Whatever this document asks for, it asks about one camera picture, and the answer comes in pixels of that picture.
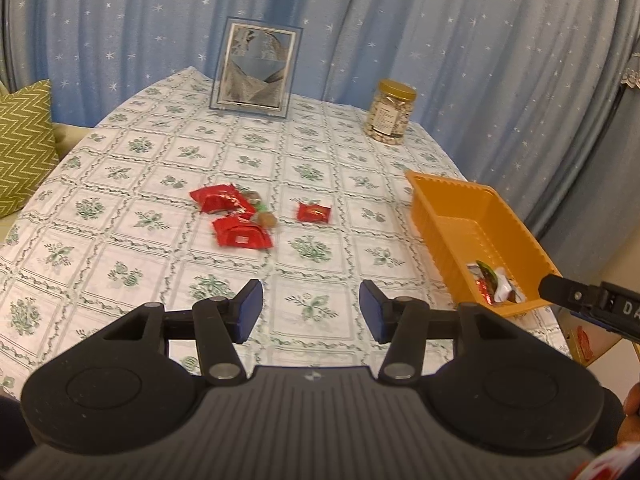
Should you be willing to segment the person's right hand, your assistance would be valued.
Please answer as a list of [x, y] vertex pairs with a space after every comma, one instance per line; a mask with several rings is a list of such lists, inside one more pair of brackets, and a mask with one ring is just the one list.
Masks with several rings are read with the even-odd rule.
[[623, 405], [625, 418], [617, 434], [617, 442], [640, 441], [640, 384], [637, 382], [628, 392]]

